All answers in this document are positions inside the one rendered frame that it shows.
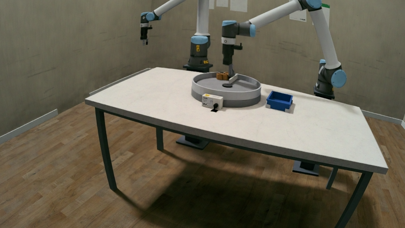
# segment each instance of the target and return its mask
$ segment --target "white tabletop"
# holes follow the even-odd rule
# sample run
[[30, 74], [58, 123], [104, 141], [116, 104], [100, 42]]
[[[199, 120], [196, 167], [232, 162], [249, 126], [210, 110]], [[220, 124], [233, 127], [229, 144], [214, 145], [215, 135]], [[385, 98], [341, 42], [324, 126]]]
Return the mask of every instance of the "white tabletop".
[[[359, 107], [262, 84], [261, 101], [211, 112], [191, 96], [200, 73], [154, 68], [85, 103], [126, 117], [225, 143], [333, 166], [386, 174], [388, 166]], [[271, 91], [293, 95], [293, 111], [265, 107]]]

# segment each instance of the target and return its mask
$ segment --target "white tube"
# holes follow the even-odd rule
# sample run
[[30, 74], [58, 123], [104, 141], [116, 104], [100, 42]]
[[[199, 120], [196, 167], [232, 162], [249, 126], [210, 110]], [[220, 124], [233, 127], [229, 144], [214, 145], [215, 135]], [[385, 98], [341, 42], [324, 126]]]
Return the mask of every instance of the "white tube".
[[311, 19], [315, 25], [317, 31], [320, 46], [323, 51], [323, 56], [326, 60], [326, 69], [335, 69], [340, 67], [340, 62], [337, 60], [335, 46], [333, 45], [332, 37], [326, 23], [325, 16], [322, 10], [316, 10], [309, 12]]
[[165, 12], [171, 10], [175, 6], [179, 5], [180, 3], [184, 2], [186, 0], [170, 0], [166, 2], [165, 4], [161, 5], [159, 8], [155, 9], [154, 12], [157, 16], [161, 16]]
[[209, 0], [198, 0], [196, 36], [209, 36]]
[[256, 25], [256, 29], [258, 29], [297, 10], [302, 10], [302, 7], [298, 0], [292, 0], [284, 5], [252, 18], [249, 21], [253, 25]]

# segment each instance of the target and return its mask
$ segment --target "paper on wall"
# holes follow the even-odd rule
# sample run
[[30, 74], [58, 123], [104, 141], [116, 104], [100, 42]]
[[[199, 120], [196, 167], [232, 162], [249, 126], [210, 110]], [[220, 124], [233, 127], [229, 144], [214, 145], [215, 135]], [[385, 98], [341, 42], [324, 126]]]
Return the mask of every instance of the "paper on wall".
[[228, 7], [228, 0], [216, 0], [217, 7]]
[[322, 3], [322, 11], [323, 11], [323, 14], [325, 15], [326, 23], [328, 24], [328, 28], [329, 28], [330, 5]]
[[231, 10], [239, 12], [247, 12], [248, 0], [231, 0]]
[[215, 5], [215, 0], [209, 0], [209, 9], [213, 10]]
[[295, 11], [294, 13], [291, 13], [290, 19], [307, 22], [307, 10]]

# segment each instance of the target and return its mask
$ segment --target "gray wall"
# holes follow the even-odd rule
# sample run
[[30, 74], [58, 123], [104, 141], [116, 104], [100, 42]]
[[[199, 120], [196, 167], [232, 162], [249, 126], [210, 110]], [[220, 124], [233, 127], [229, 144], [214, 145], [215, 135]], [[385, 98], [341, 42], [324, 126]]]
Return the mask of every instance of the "gray wall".
[[[153, 10], [166, 0], [152, 0]], [[286, 3], [287, 0], [249, 0], [248, 12], [215, 7], [210, 10], [211, 71], [227, 71], [222, 65], [223, 20], [246, 21]], [[330, 31], [339, 61], [348, 75], [347, 84], [335, 89], [336, 101], [402, 119], [405, 113], [405, 17], [403, 1], [324, 0], [331, 5]], [[190, 37], [196, 31], [197, 0], [187, 0], [152, 22], [154, 59], [150, 67], [181, 69], [186, 64]], [[257, 31], [255, 38], [237, 37], [243, 50], [235, 51], [237, 73], [265, 84], [313, 94], [322, 50], [312, 25], [284, 17]]]
[[151, 0], [0, 1], [0, 136], [147, 67]]

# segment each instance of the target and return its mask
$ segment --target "white baseboard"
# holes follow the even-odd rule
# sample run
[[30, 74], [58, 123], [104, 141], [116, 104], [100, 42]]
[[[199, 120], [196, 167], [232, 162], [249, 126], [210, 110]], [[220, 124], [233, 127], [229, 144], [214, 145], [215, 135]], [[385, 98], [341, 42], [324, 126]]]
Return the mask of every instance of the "white baseboard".
[[31, 128], [34, 128], [34, 127], [42, 124], [43, 122], [45, 122], [47, 120], [52, 119], [53, 117], [55, 117], [57, 115], [58, 115], [58, 110], [55, 109], [55, 110], [51, 111], [50, 113], [47, 113], [15, 130], [12, 130], [11, 132], [9, 132], [3, 136], [0, 136], [0, 144], [7, 142], [8, 140], [30, 130]]
[[120, 82], [122, 82], [122, 81], [125, 81], [125, 80], [127, 80], [127, 79], [129, 79], [129, 78], [132, 78], [132, 77], [136, 76], [136, 75], [142, 74], [143, 72], [146, 72], [146, 71], [148, 71], [148, 70], [150, 70], [150, 69], [151, 69], [151, 68], [146, 68], [146, 69], [144, 69], [144, 70], [141, 70], [141, 71], [138, 71], [138, 72], [136, 72], [136, 73], [133, 73], [133, 74], [131, 74], [131, 75], [125, 77], [125, 78], [121, 78], [121, 79], [119, 79], [119, 80], [116, 80], [115, 82], [112, 82], [112, 83], [110, 83], [110, 84], [108, 84], [108, 85], [106, 85], [106, 86], [103, 86], [103, 87], [101, 87], [101, 88], [99, 88], [99, 89], [96, 89], [96, 90], [94, 90], [93, 92], [90, 92], [89, 95], [92, 96], [92, 95], [94, 95], [94, 94], [96, 94], [96, 93], [98, 93], [98, 92], [100, 92], [100, 91], [103, 91], [103, 90], [107, 89], [108, 87], [111, 87], [111, 86], [113, 86], [113, 85], [115, 85], [115, 84], [117, 84], [117, 83], [120, 83]]
[[381, 114], [377, 114], [377, 113], [373, 113], [373, 112], [369, 112], [369, 111], [364, 111], [364, 110], [361, 110], [361, 112], [363, 112], [364, 116], [375, 118], [375, 119], [378, 119], [378, 120], [387, 121], [387, 122], [391, 122], [391, 123], [395, 123], [395, 124], [403, 123], [403, 121], [400, 120], [400, 119], [395, 119], [395, 118], [384, 116], [384, 115], [381, 115]]

